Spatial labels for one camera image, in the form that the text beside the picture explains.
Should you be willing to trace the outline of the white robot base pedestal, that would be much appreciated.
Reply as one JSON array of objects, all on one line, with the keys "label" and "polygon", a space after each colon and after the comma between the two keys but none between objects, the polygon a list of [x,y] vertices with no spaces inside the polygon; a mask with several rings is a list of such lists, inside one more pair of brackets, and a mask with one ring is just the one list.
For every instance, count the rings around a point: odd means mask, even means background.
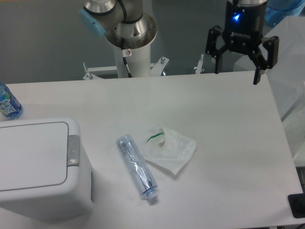
[{"label": "white robot base pedestal", "polygon": [[84,67],[84,80],[98,80],[128,77],[165,76],[169,59],[162,56],[151,62],[151,45],[138,49],[125,49],[113,46],[115,65],[108,67]]}]

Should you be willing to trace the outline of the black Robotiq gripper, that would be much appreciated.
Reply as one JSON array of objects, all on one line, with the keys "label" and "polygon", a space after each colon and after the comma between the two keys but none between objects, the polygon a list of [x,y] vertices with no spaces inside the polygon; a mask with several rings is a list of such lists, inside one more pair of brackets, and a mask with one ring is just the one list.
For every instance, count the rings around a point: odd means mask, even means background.
[{"label": "black Robotiq gripper", "polygon": [[[205,53],[215,59],[215,74],[222,68],[222,54],[227,50],[247,54],[255,65],[253,84],[257,85],[267,69],[278,61],[279,37],[263,37],[262,30],[266,11],[265,0],[228,0],[226,2],[224,30],[216,25],[208,32]],[[217,48],[222,37],[224,45]],[[262,54],[259,45],[267,51]]]}]

